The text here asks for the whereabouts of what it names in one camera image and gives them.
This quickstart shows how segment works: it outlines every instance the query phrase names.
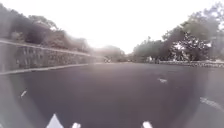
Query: sky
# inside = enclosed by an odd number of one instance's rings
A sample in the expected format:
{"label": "sky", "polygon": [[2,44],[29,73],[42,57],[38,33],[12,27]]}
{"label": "sky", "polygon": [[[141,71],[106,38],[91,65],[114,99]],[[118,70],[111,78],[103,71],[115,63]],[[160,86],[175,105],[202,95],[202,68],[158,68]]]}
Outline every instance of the sky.
{"label": "sky", "polygon": [[114,45],[125,53],[147,39],[161,39],[195,11],[218,0],[0,0],[24,15],[42,15],[92,47]]}

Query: tree canopy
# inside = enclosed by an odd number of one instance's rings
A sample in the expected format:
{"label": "tree canopy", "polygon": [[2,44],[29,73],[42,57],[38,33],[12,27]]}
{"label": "tree canopy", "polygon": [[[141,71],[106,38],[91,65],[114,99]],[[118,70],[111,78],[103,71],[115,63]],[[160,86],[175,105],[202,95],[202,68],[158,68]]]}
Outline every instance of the tree canopy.
{"label": "tree canopy", "polygon": [[96,49],[95,52],[101,56],[106,57],[113,62],[124,62],[126,61],[126,56],[124,51],[115,46],[105,46],[100,49]]}
{"label": "tree canopy", "polygon": [[135,58],[155,60],[224,59],[224,6],[216,3],[193,13],[187,21],[168,31],[163,40],[150,38],[134,48]]}
{"label": "tree canopy", "polygon": [[69,36],[56,23],[43,16],[26,17],[0,4],[0,17],[0,38],[79,52],[91,51],[85,39]]}

